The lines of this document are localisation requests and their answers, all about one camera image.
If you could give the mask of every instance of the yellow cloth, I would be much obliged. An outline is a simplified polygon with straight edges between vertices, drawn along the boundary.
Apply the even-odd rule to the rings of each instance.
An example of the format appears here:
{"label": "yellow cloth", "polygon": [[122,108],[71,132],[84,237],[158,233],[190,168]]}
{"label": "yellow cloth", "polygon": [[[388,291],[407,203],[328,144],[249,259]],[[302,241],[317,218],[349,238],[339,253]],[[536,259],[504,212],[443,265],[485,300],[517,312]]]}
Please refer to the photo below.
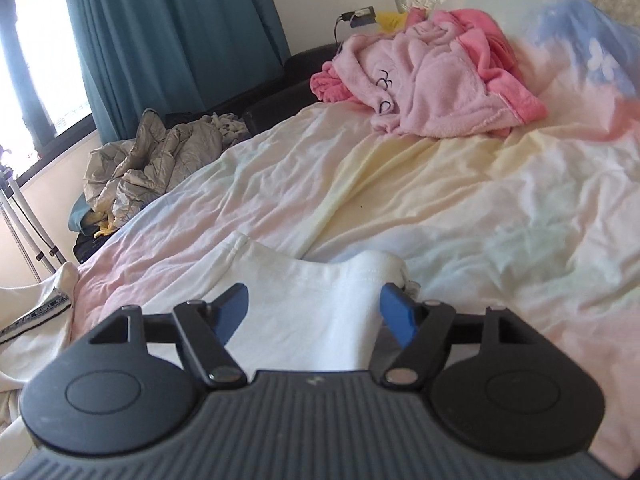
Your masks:
{"label": "yellow cloth", "polygon": [[107,236],[118,230],[118,228],[114,227],[108,220],[103,220],[98,224],[98,226],[100,227],[100,230],[94,235],[94,238],[97,238],[98,236]]}
{"label": "yellow cloth", "polygon": [[98,225],[105,218],[107,218],[107,215],[105,215],[105,213],[103,213],[103,212],[97,213],[95,211],[89,210],[82,217],[82,220],[80,221],[80,226],[82,228],[87,228],[87,227],[91,227],[91,226],[94,226],[94,225]]}
{"label": "yellow cloth", "polygon": [[390,34],[396,30],[404,28],[407,12],[377,12],[376,21],[380,25],[382,32]]}

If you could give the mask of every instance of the pillow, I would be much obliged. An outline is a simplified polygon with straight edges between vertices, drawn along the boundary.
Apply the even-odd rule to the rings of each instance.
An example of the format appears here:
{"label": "pillow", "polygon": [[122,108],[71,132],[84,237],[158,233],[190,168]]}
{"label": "pillow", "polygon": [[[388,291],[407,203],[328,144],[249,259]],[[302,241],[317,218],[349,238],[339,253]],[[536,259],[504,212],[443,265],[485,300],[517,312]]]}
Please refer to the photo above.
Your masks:
{"label": "pillow", "polygon": [[484,10],[500,25],[527,87],[549,110],[543,126],[609,140],[640,124],[640,29],[588,0],[446,0],[439,8]]}

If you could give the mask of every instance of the wall socket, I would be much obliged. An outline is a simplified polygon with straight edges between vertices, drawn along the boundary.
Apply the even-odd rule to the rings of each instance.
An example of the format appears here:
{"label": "wall socket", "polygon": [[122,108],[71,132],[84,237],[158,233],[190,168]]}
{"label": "wall socket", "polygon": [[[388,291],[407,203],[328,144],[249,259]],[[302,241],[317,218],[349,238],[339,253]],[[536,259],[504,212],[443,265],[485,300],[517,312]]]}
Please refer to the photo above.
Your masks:
{"label": "wall socket", "polygon": [[373,9],[373,6],[350,10],[350,12],[345,12],[342,15],[342,20],[348,22],[351,28],[371,25],[376,22],[376,11]]}

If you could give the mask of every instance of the blue tab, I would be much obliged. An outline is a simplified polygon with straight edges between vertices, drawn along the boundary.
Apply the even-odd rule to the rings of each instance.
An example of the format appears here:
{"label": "blue tab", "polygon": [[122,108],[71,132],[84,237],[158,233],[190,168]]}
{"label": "blue tab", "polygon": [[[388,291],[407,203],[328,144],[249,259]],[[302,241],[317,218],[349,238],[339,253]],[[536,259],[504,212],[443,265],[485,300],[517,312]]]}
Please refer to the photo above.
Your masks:
{"label": "blue tab", "polygon": [[393,283],[387,283],[380,291],[380,314],[402,348],[405,348],[418,332],[412,308],[415,303]]}
{"label": "blue tab", "polygon": [[229,298],[222,302],[220,316],[214,328],[222,346],[231,339],[249,311],[249,290],[244,283],[236,283],[224,293],[224,296],[227,294]]}

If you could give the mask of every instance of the pink blanket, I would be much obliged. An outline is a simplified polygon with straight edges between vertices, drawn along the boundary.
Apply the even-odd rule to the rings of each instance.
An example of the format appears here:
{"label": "pink blanket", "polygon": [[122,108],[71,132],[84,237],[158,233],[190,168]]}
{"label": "pink blanket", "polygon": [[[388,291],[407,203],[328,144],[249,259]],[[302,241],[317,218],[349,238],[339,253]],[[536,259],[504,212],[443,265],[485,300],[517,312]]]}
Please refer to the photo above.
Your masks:
{"label": "pink blanket", "polygon": [[352,36],[326,68],[342,85],[325,100],[369,105],[373,126],[388,133],[505,135],[546,116],[500,28],[480,10],[437,10],[391,36]]}
{"label": "pink blanket", "polygon": [[[412,7],[409,9],[406,21],[404,22],[404,30],[426,19],[427,9],[423,7]],[[313,94],[325,103],[339,103],[342,101],[360,102],[338,77],[334,64],[331,61],[324,62],[322,64],[322,70],[311,76],[309,86],[311,86]]]}

